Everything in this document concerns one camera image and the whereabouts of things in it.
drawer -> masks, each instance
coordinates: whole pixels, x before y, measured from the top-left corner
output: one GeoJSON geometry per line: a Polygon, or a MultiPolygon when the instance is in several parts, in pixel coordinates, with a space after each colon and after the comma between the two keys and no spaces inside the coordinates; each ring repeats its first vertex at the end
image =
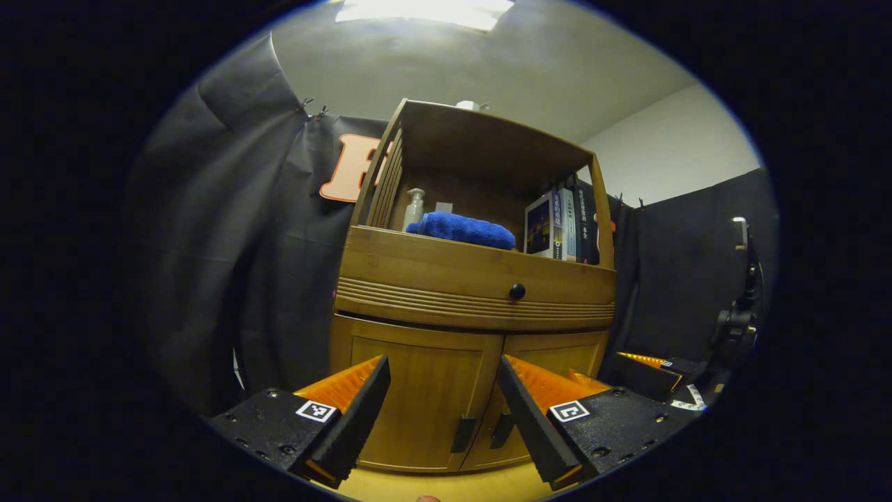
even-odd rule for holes
{"type": "Polygon", "coordinates": [[[594,265],[352,226],[334,307],[485,330],[606,328],[615,288],[615,272],[594,265]]]}

book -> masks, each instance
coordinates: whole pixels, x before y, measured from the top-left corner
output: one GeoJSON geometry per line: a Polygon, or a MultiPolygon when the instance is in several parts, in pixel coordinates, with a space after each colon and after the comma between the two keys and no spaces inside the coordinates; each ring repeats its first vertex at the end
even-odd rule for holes
{"type": "Polygon", "coordinates": [[[597,265],[600,261],[598,253],[598,223],[595,221],[595,193],[591,185],[583,180],[576,181],[580,193],[580,213],[584,213],[582,241],[585,246],[584,264],[597,265]]]}
{"type": "Polygon", "coordinates": [[[564,216],[564,260],[576,261],[576,217],[574,215],[573,193],[569,188],[560,189],[564,216]]]}
{"type": "Polygon", "coordinates": [[[585,224],[586,205],[582,188],[579,185],[579,176],[575,173],[567,180],[567,187],[573,194],[574,223],[576,223],[576,262],[578,264],[587,264],[591,260],[591,252],[588,245],[591,239],[588,234],[588,227],[585,224]]]}
{"type": "Polygon", "coordinates": [[[549,190],[526,207],[524,253],[563,259],[561,197],[549,190]]]}
{"type": "Polygon", "coordinates": [[[552,200],[552,228],[554,229],[554,247],[551,254],[556,260],[564,259],[564,203],[561,191],[557,188],[551,190],[552,200]]]}

ceiling light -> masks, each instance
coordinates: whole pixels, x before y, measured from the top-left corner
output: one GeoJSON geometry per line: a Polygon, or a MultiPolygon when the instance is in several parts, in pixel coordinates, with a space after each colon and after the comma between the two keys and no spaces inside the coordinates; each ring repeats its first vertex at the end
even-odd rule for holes
{"type": "Polygon", "coordinates": [[[344,0],[334,21],[423,19],[489,31],[511,5],[508,0],[344,0]]]}

orange letter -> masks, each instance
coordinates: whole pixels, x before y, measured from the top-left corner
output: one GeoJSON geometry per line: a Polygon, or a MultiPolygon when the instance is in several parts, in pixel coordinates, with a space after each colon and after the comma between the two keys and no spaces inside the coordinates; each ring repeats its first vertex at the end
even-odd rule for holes
{"type": "MultiPolygon", "coordinates": [[[[372,163],[372,153],[378,148],[380,138],[368,138],[357,134],[344,134],[340,137],[343,149],[341,157],[338,158],[337,165],[334,167],[334,174],[328,183],[319,187],[319,194],[322,197],[333,200],[341,200],[343,202],[356,202],[359,197],[359,190],[362,188],[361,182],[363,174],[368,171],[368,167],[372,163]]],[[[392,143],[387,146],[390,152],[392,143]]],[[[387,155],[384,156],[384,162],[387,162],[387,155]]],[[[381,180],[381,173],[384,169],[378,171],[378,178],[375,180],[375,186],[381,180]]]]}

ceiling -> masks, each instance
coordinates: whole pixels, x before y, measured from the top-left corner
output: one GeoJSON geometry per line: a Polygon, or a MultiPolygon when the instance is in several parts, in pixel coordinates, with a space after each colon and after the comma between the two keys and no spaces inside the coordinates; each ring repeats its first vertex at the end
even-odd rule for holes
{"type": "Polygon", "coordinates": [[[341,2],[273,28],[285,77],[308,107],[389,120],[403,97],[485,110],[582,143],[696,83],[606,16],[564,1],[516,0],[489,33],[433,21],[335,24],[341,2]]]}

